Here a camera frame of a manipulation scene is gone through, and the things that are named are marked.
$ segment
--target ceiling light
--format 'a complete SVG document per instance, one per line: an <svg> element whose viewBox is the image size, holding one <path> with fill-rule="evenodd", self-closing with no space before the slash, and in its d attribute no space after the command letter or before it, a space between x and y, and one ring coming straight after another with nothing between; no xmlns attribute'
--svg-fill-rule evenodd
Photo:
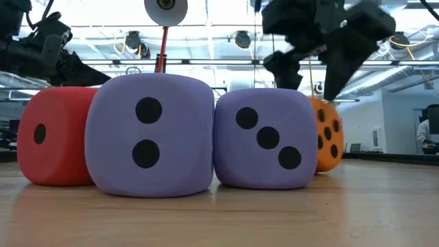
<svg viewBox="0 0 439 247"><path fill-rule="evenodd" d="M252 43L252 41L250 40L247 31L238 31L233 38L235 40L236 46L238 46L239 48L250 48L250 44Z"/></svg>

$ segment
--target ceiling fixture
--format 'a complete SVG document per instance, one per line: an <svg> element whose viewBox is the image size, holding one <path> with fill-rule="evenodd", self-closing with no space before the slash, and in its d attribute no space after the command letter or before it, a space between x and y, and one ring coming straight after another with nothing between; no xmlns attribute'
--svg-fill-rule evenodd
<svg viewBox="0 0 439 247"><path fill-rule="evenodd" d="M396 32L390 38L390 47L395 50L405 49L408 45L410 45L409 39L404 35L404 32Z"/></svg>
<svg viewBox="0 0 439 247"><path fill-rule="evenodd" d="M313 91L317 95L321 95L323 93L323 85L322 82L317 82L316 85L314 85Z"/></svg>
<svg viewBox="0 0 439 247"><path fill-rule="evenodd" d="M150 59L151 51L146 43L143 43L139 31L129 31L125 37L125 45L129 52L138 55L140 59Z"/></svg>
<svg viewBox="0 0 439 247"><path fill-rule="evenodd" d="M233 39L235 40L236 46L241 49L248 49L252 43L247 31L238 31Z"/></svg>

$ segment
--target desk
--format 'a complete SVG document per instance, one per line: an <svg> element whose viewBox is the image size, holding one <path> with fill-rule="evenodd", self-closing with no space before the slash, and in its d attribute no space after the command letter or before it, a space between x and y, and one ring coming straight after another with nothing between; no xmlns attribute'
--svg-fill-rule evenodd
<svg viewBox="0 0 439 247"><path fill-rule="evenodd" d="M185 198L30 185L0 164L0 246L414 247L439 242L439 168L343 160L306 189Z"/></svg>

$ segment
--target person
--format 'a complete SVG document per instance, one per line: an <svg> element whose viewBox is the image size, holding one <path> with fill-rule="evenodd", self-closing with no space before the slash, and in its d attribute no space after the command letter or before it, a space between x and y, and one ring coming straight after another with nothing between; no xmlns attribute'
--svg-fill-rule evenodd
<svg viewBox="0 0 439 247"><path fill-rule="evenodd" d="M427 110L435 107L439 107L439 104L429 105L427 107ZM419 124L416 138L423 144L424 148L434 148L437 143L439 143L438 137L436 135L430 134L428 116L426 120Z"/></svg>

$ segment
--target red pole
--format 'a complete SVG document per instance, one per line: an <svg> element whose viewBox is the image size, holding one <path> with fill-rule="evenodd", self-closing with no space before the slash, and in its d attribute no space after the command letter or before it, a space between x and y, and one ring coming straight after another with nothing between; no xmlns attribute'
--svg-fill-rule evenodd
<svg viewBox="0 0 439 247"><path fill-rule="evenodd" d="M169 27L163 27L163 37L162 37L162 47L160 49L160 58L158 59L157 73L162 73L163 69L163 58L166 52L166 41L167 41L167 30Z"/></svg>

